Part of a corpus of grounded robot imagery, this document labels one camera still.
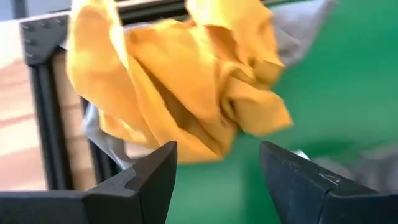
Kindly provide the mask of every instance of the screw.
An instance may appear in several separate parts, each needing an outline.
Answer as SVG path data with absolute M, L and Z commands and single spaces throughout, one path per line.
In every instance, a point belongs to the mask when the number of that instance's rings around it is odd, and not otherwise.
M 26 39 L 25 40 L 25 44 L 30 45 L 30 46 L 35 46 L 36 45 L 36 41 L 32 40 L 32 39 Z
M 39 22 L 39 26 L 41 26 L 43 28 L 50 28 L 50 24 L 47 21 Z
M 33 31 L 33 27 L 29 24 L 23 24 L 22 28 L 26 31 Z
M 26 52 L 26 57 L 32 60 L 37 60 L 37 55 L 35 53 Z
M 63 26 L 65 24 L 65 21 L 63 19 L 56 19 L 55 22 L 60 26 Z

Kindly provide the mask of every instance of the gray fabric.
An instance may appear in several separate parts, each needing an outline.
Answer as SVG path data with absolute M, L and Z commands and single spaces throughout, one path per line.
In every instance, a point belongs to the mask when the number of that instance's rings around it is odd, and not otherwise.
M 335 0 L 312 0 L 270 7 L 279 58 L 286 67 L 304 59 Z
M 398 143 L 361 153 L 357 162 L 345 167 L 329 158 L 312 160 L 318 165 L 384 194 L 398 193 Z
M 134 160 L 126 155 L 124 141 L 102 131 L 98 115 L 97 107 L 89 104 L 83 122 L 86 137 L 119 164 L 122 169 L 131 167 L 134 164 Z
M 271 8 L 274 13 L 273 23 L 279 56 L 286 66 L 293 65 L 304 58 L 333 1 L 312 0 Z M 147 25 L 147 23 L 131 24 L 125 29 Z M 88 106 L 83 129 L 87 138 L 107 153 L 122 169 L 134 163 L 134 160 L 129 158 L 124 151 L 123 141 L 100 129 L 98 110 L 94 105 Z

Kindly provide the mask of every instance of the black bracket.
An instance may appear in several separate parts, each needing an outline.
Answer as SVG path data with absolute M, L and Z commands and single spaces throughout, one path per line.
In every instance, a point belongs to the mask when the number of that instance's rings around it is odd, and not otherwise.
M 68 16 L 57 16 L 21 23 L 25 62 L 29 66 L 45 63 L 68 31 Z
M 0 223 L 164 224 L 177 169 L 177 144 L 86 192 L 0 192 Z

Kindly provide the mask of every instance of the yellow fabric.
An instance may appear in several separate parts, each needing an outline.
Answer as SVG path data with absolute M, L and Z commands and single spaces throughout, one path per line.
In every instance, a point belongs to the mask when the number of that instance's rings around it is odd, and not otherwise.
M 67 73 L 100 110 L 103 131 L 159 147 L 178 161 L 222 158 L 242 130 L 291 124 L 270 91 L 283 70 L 271 12 L 258 0 L 188 0 L 190 19 L 123 32 L 113 0 L 75 0 Z

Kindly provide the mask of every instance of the yellow cloth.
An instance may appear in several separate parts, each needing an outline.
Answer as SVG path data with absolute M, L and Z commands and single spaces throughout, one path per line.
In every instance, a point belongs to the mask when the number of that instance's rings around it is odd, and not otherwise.
M 100 110 L 110 135 L 178 161 L 222 158 L 236 130 L 263 135 L 291 123 L 269 89 L 283 64 L 271 12 L 259 0 L 188 0 L 190 19 L 125 33 L 113 0 L 73 1 L 67 74 Z

